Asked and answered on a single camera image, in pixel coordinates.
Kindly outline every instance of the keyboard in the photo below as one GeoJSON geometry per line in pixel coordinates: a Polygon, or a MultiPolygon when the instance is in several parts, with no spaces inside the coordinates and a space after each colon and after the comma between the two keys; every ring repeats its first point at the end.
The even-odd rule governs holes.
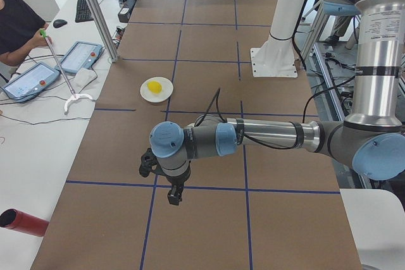
{"type": "Polygon", "coordinates": [[[77,0],[76,6],[76,22],[91,21],[93,17],[86,0],[77,0]]]}

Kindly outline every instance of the black shirt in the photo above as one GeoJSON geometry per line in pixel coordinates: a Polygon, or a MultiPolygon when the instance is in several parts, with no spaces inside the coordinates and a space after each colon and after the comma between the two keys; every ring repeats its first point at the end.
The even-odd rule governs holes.
{"type": "Polygon", "coordinates": [[[4,0],[0,9],[0,54],[21,48],[45,21],[24,0],[4,0]]]}

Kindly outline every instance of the brown paper surface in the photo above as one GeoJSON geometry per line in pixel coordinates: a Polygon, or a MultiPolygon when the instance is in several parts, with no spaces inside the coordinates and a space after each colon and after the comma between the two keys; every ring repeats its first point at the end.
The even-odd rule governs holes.
{"type": "Polygon", "coordinates": [[[181,23],[185,0],[137,0],[130,22],[181,23]]]}
{"type": "Polygon", "coordinates": [[[255,192],[249,206],[255,269],[362,269],[340,195],[255,192]]]}
{"type": "Polygon", "coordinates": [[[173,69],[173,61],[119,60],[111,66],[96,102],[96,109],[165,110],[168,101],[150,103],[142,98],[139,90],[140,86],[152,77],[165,77],[171,80],[173,69]]]}
{"type": "Polygon", "coordinates": [[[118,54],[124,59],[174,60],[180,26],[129,23],[118,54]]]}
{"type": "Polygon", "coordinates": [[[268,38],[277,0],[184,1],[135,7],[32,269],[360,270],[325,156],[246,146],[198,159],[179,207],[164,178],[139,176],[151,129],[193,123],[218,87],[231,118],[300,121],[311,96],[304,71],[252,76],[250,48],[268,38]],[[200,24],[167,24],[182,22],[200,24]],[[173,77],[169,101],[140,96],[154,76],[173,77]]]}
{"type": "Polygon", "coordinates": [[[138,268],[151,196],[152,188],[66,184],[31,269],[138,268]]]}
{"type": "Polygon", "coordinates": [[[179,208],[166,194],[156,190],[144,270],[249,269],[244,192],[186,189],[179,208]]]}
{"type": "Polygon", "coordinates": [[[277,0],[236,0],[238,24],[271,25],[277,0]]]}
{"type": "Polygon", "coordinates": [[[150,147],[150,131],[164,120],[159,111],[94,111],[68,180],[153,183],[139,175],[140,157],[150,147]]]}
{"type": "Polygon", "coordinates": [[[235,1],[187,0],[184,23],[235,25],[235,1]]]}

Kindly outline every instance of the tablet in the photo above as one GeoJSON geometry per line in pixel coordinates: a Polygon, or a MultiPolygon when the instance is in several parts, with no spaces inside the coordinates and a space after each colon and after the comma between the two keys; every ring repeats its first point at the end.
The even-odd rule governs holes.
{"type": "Polygon", "coordinates": [[[37,63],[1,89],[16,102],[24,102],[38,96],[59,76],[59,71],[45,63],[37,63]]]}
{"type": "Polygon", "coordinates": [[[61,59],[62,69],[76,74],[79,69],[89,69],[99,59],[103,46],[91,42],[76,41],[61,59]]]}

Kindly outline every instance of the table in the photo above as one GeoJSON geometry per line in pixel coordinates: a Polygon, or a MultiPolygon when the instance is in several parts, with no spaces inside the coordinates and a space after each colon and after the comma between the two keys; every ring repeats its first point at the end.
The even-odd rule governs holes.
{"type": "MultiPolygon", "coordinates": [[[[64,54],[77,40],[103,44],[93,21],[75,23],[77,0],[67,0],[55,19],[64,19],[67,25],[54,28],[52,23],[47,34],[53,39],[57,54],[64,54]]],[[[124,27],[118,21],[120,10],[117,0],[99,0],[104,18],[111,35],[116,26],[124,27]]],[[[34,49],[30,56],[48,55],[48,48],[34,49]]],[[[85,90],[97,99],[111,62],[105,51],[94,65],[98,78],[85,90]]],[[[54,59],[44,60],[51,66],[54,59]]],[[[34,62],[24,63],[19,72],[29,69],[34,62]]],[[[63,83],[62,77],[51,87],[63,83]]],[[[66,84],[41,94],[69,98],[66,84]]],[[[2,92],[0,99],[7,96],[2,92]]],[[[68,115],[63,114],[64,101],[57,98],[36,98],[26,104],[0,106],[3,114],[29,122],[51,121],[61,118],[90,118],[95,103],[81,100],[70,105],[68,115]]],[[[9,208],[19,209],[34,216],[50,220],[58,201],[61,189],[70,170],[80,141],[87,128],[88,120],[59,121],[46,125],[30,126],[0,117],[1,179],[0,211],[9,208]]],[[[0,267],[1,269],[29,269],[42,238],[0,229],[0,267]]]]}
{"type": "Polygon", "coordinates": [[[361,268],[326,156],[247,146],[199,159],[178,207],[164,178],[137,172],[152,127],[195,121],[218,87],[226,117],[302,116],[305,72],[252,76],[276,2],[137,0],[32,270],[361,268]],[[154,76],[175,90],[151,105],[139,86],[154,76]]]}
{"type": "Polygon", "coordinates": [[[405,213],[391,192],[340,189],[362,264],[381,270],[405,265],[405,213]]]}

